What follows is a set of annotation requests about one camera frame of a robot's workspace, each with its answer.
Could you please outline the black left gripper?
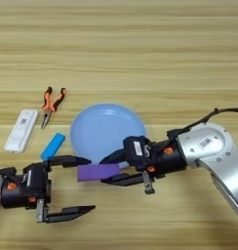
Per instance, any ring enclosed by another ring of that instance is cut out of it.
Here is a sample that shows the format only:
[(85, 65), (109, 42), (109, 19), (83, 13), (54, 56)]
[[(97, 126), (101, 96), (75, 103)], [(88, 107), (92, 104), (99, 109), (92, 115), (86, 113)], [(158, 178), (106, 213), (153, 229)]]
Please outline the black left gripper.
[[(91, 164), (92, 161), (73, 155), (52, 156), (48, 159), (50, 166), (63, 168)], [(96, 208), (90, 206), (74, 206), (62, 208), (58, 213), (50, 213), (48, 203), (51, 202), (52, 181), (49, 170), (45, 168), (25, 168), (18, 175), (15, 168), (0, 170), (3, 183), (1, 186), (1, 205), (5, 209), (24, 207), (36, 208), (37, 223), (60, 223), (75, 220)]]

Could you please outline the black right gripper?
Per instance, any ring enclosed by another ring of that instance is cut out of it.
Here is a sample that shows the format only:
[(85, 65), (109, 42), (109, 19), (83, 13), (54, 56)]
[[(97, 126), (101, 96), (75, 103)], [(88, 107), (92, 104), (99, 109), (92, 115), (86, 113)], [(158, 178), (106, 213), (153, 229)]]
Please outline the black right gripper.
[[(177, 143), (172, 142), (168, 146), (166, 146), (166, 143), (167, 141), (156, 143), (150, 141), (148, 138), (137, 138), (136, 169), (142, 173), (134, 175), (122, 173), (102, 180), (102, 182), (119, 187), (143, 184), (144, 192), (146, 194), (153, 194), (155, 192), (152, 185), (154, 182), (153, 177), (162, 178), (166, 174), (186, 169), (186, 163), (179, 151)], [(125, 150), (118, 149), (107, 155), (100, 164), (118, 164), (125, 161)]]

